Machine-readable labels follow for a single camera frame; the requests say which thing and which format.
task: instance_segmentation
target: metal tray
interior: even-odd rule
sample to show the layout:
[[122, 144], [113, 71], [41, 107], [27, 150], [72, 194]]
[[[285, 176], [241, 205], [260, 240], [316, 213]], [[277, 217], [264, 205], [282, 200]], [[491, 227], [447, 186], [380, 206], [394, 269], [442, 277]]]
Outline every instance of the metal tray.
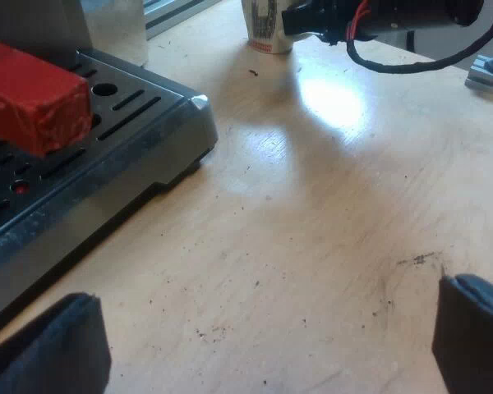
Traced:
[[78, 53], [71, 71], [91, 87], [94, 122], [84, 140], [44, 159], [0, 141], [3, 314], [29, 302], [217, 141], [204, 95], [98, 51]]

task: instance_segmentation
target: white cup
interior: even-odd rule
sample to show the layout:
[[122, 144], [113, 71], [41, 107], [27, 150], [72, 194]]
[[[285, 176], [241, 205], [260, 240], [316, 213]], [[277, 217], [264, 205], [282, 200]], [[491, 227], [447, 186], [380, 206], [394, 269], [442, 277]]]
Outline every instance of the white cup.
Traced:
[[285, 35], [281, 12], [300, 0], [241, 0], [248, 43], [263, 53], [287, 53], [309, 34]]

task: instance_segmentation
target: wooden table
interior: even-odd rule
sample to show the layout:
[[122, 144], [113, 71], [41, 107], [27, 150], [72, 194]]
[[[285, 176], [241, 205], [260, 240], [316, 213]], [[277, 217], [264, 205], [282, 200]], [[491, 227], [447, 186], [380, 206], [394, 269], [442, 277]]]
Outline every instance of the wooden table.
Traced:
[[270, 56], [246, 42], [232, 0], [150, 41], [149, 69], [210, 96], [220, 140], [0, 341], [88, 291], [109, 394], [445, 392], [440, 276], [493, 282], [493, 99], [455, 68], [382, 76], [344, 45]]

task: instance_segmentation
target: black cable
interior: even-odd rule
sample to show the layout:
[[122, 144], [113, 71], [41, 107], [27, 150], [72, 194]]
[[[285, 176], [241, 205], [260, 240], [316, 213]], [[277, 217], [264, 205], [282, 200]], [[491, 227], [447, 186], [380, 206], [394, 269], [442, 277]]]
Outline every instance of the black cable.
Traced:
[[403, 64], [395, 66], [371, 62], [360, 57], [356, 50], [356, 47], [354, 46], [353, 39], [347, 41], [347, 54], [356, 64], [364, 66], [371, 71], [376, 71], [383, 74], [415, 74], [424, 71], [441, 70], [443, 68], [446, 68], [447, 66], [452, 66], [453, 64], [462, 61], [466, 57], [469, 57], [480, 51], [484, 47], [484, 45], [491, 41], [491, 39], [493, 39], [493, 25], [491, 25], [491, 28], [481, 38], [479, 38], [469, 47], [465, 48], [463, 51], [460, 51], [453, 56], [449, 56], [434, 62], [417, 62], [413, 64]]
[[414, 49], [414, 30], [409, 30], [405, 39], [405, 48], [412, 53], [416, 53]]

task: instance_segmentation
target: stainless steel panel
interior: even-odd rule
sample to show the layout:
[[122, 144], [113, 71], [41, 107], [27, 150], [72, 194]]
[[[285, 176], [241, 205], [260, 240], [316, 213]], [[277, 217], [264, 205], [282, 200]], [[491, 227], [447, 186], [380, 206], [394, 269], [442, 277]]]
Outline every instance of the stainless steel panel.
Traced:
[[142, 0], [81, 0], [93, 48], [142, 66], [148, 60]]
[[142, 0], [2, 0], [0, 41], [66, 68], [78, 48], [148, 59]]

